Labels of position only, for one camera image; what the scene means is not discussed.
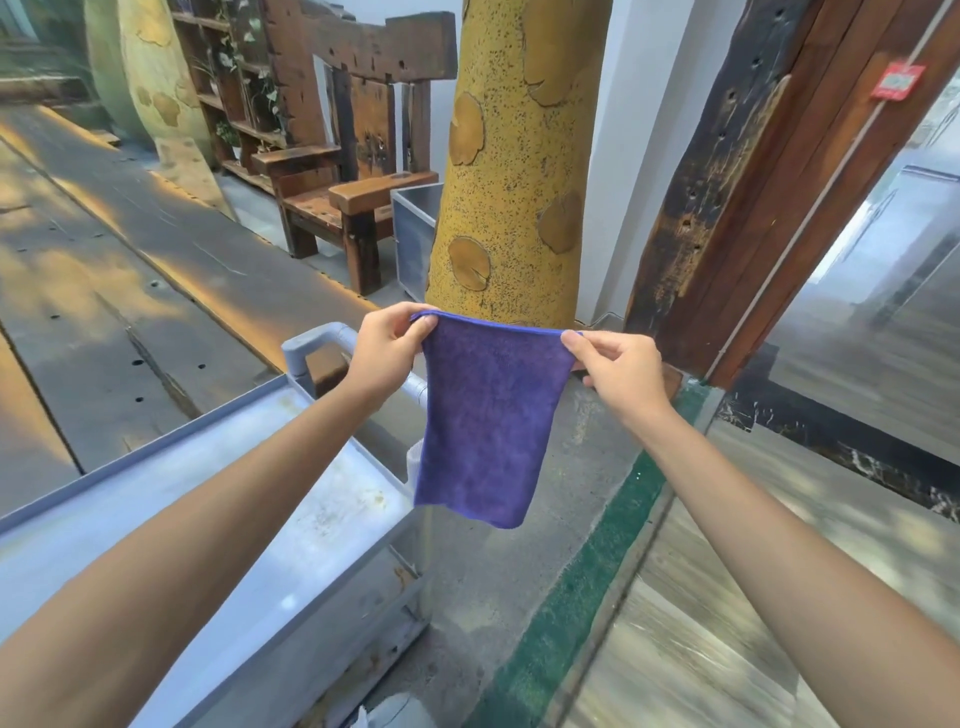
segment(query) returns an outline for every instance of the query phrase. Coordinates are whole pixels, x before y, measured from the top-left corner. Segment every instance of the glass panel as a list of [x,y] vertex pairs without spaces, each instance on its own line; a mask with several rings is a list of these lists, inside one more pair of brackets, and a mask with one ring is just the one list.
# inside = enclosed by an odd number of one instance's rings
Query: glass panel
[[771,380],[960,465],[960,73],[767,339]]

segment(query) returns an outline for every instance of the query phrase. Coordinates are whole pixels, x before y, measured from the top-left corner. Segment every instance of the left hand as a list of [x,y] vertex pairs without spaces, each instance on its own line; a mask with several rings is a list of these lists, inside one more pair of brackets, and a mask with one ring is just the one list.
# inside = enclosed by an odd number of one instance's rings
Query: left hand
[[354,389],[371,406],[379,407],[410,374],[420,345],[437,325],[436,316],[420,311],[437,310],[426,303],[397,303],[368,313],[357,332],[357,346],[344,385]]

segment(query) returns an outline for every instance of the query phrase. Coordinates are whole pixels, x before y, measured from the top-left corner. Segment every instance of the hand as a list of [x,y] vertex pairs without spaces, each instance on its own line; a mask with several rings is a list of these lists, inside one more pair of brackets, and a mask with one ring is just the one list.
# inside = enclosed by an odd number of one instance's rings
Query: hand
[[437,309],[425,303],[397,303],[368,313],[357,332],[356,350],[343,385],[373,409],[383,404],[410,374],[423,339],[437,325],[436,316],[410,323],[415,313],[428,310]]
[[643,439],[648,427],[673,407],[663,386],[657,344],[649,336],[609,331],[564,331],[561,341],[586,369],[587,387],[596,389],[607,406]]

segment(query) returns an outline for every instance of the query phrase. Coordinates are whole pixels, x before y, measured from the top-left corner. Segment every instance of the red label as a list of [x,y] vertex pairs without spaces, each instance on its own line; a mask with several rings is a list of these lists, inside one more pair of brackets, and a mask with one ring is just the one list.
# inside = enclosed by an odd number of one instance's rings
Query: red label
[[885,101],[903,101],[910,95],[924,71],[926,71],[925,65],[910,65],[895,61],[887,66],[887,70],[883,72],[871,96]]

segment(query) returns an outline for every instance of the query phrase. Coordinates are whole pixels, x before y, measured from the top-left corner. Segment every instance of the cart handle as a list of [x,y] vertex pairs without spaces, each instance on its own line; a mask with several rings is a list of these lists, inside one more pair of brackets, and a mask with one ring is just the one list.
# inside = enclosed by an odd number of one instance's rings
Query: cart handle
[[[287,378],[299,387],[310,399],[315,398],[315,387],[306,357],[325,344],[336,344],[345,352],[353,354],[357,345],[357,332],[346,324],[324,324],[311,328],[300,336],[283,342],[283,358],[287,363]],[[413,374],[407,376],[400,390],[411,400],[426,409],[426,382]]]

